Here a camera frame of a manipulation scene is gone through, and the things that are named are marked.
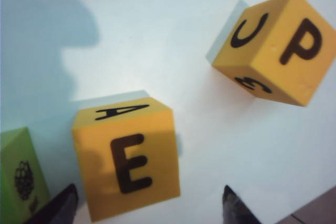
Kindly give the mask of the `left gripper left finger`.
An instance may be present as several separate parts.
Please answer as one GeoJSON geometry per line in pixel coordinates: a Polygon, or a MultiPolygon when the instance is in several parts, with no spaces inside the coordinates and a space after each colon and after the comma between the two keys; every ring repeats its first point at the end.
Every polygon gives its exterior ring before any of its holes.
{"type": "Polygon", "coordinates": [[[78,193],[74,184],[43,206],[26,223],[73,223],[78,207],[78,193]]]}

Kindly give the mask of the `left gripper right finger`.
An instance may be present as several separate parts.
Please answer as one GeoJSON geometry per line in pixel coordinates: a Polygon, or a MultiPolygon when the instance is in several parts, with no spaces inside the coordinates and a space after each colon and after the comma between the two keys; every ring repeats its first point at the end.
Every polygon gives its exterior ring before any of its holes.
{"type": "Polygon", "coordinates": [[[242,199],[228,185],[224,187],[222,204],[223,223],[261,224],[242,199]]]}

